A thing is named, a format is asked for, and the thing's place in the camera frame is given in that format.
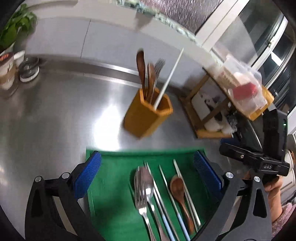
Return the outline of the person's right hand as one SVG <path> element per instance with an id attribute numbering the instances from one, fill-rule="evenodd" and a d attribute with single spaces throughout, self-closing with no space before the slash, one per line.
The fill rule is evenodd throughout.
<path id="1" fill-rule="evenodd" d="M 270 207 L 271 222 L 275 222 L 282 214 L 281 193 L 282 176 L 276 176 L 272 181 L 264 184 L 267 201 Z"/>

